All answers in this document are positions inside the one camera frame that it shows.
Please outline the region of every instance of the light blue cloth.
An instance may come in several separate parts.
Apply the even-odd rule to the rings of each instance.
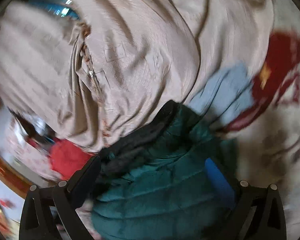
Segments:
[[[188,107],[210,124],[210,129],[226,126],[253,106],[252,84],[243,63],[217,71]]]

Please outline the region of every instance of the beige garment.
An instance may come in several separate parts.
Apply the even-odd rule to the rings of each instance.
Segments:
[[[243,61],[255,73],[273,23],[271,0],[72,1],[91,26],[85,41],[73,33],[73,48],[70,21],[8,7],[0,21],[0,96],[88,151],[150,122],[170,99],[188,102],[220,67]],[[38,39],[45,32],[53,39]],[[92,61],[82,63],[84,42]]]

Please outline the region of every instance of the clothing pile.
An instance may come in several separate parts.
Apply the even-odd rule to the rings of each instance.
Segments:
[[[0,99],[61,139],[47,157],[60,179],[103,158],[84,219],[95,238],[208,237],[228,211],[203,172],[212,156],[276,183],[288,239],[300,235],[291,0],[15,0],[0,19]]]

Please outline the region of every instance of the white cloth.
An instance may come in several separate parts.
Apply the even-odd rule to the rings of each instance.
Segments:
[[[0,25],[11,25],[11,15],[24,23],[0,31],[0,61],[4,61],[0,68],[8,68],[5,74],[18,83],[12,90],[11,104],[4,89],[7,85],[3,80],[7,79],[1,75],[0,96],[5,104],[15,105],[15,98],[22,94],[26,101],[21,100],[18,106],[35,112],[61,136],[88,151],[98,151],[150,122],[170,99],[189,102],[219,68],[242,61],[248,73],[254,74],[263,64],[273,24],[272,0],[72,1],[82,20],[91,27],[85,40],[73,33],[72,52],[65,44],[70,35],[65,20],[54,18],[53,23],[45,12],[36,12],[37,19],[33,19],[29,6],[18,5],[23,8],[22,14],[13,8],[16,5],[8,6]],[[45,46],[43,53],[42,43],[49,42],[20,32],[27,21],[49,35],[49,26],[59,25],[60,35],[53,32],[53,37],[62,51],[55,51],[56,44],[51,40],[51,46]],[[9,31],[18,33],[19,39],[11,40]],[[29,46],[14,46],[17,42],[23,46],[31,44],[31,50]],[[90,52],[86,56],[91,56],[92,61],[82,57],[84,43]],[[16,60],[9,61],[9,55],[2,60],[4,51],[11,46]],[[47,54],[54,62],[59,61],[57,72],[47,72],[55,65],[46,59]],[[67,55],[71,55],[70,71],[69,65],[68,70],[66,67]],[[39,98],[30,97],[29,84],[10,75],[17,71],[9,70],[16,68],[13,62],[30,66],[28,57],[32,59],[30,86],[43,85],[49,96],[42,92]],[[98,92],[88,76],[86,62],[96,72]]]

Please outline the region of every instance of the green puffer jacket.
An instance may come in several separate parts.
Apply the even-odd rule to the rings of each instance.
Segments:
[[[107,190],[95,198],[92,211],[103,239],[203,239],[228,211],[204,172],[204,162],[213,156],[234,175],[235,142],[215,137],[186,106],[167,104],[176,109],[171,122],[155,139],[126,150],[134,153],[124,172],[105,172],[104,166],[97,187]],[[108,149],[109,164],[120,156]]]

